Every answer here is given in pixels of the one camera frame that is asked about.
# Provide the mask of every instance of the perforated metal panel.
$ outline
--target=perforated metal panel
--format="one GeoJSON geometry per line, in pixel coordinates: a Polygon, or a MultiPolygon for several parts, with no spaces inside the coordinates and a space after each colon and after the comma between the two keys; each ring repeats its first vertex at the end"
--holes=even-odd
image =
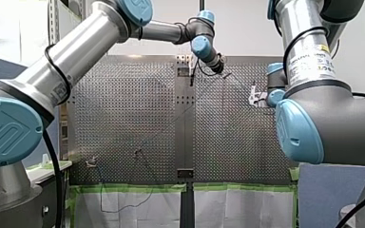
{"type": "Polygon", "coordinates": [[[73,89],[72,183],[175,182],[173,62],[106,56],[73,89]]]}
{"type": "Polygon", "coordinates": [[[194,168],[193,181],[290,183],[296,164],[279,149],[274,110],[248,103],[251,84],[265,91],[266,67],[279,60],[229,57],[230,76],[199,74],[191,87],[174,56],[104,57],[70,101],[71,182],[175,183],[178,168],[194,168]],[[184,111],[188,98],[196,105],[184,111]],[[93,157],[98,168],[87,168],[93,157]]]}
{"type": "Polygon", "coordinates": [[[251,107],[251,85],[266,91],[266,68],[277,58],[230,57],[226,79],[197,81],[195,181],[289,183],[296,165],[279,149],[274,109],[251,107]]]}

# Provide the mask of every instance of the end effector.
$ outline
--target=end effector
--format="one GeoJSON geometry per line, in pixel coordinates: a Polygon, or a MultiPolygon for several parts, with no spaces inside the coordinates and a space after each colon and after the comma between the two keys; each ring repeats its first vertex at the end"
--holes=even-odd
{"type": "Polygon", "coordinates": [[[215,15],[209,10],[202,10],[188,23],[169,24],[151,21],[144,27],[132,29],[131,37],[137,39],[171,42],[174,45],[191,43],[192,52],[215,73],[222,73],[224,61],[213,47],[215,37],[215,15]]]}

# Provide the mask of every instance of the metal stand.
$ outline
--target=metal stand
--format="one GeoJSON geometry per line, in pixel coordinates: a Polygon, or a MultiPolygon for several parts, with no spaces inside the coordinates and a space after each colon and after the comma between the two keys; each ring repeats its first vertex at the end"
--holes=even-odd
{"type": "Polygon", "coordinates": [[[0,227],[43,227],[43,216],[48,211],[42,206],[42,188],[34,186],[26,199],[0,207],[0,227]]]}

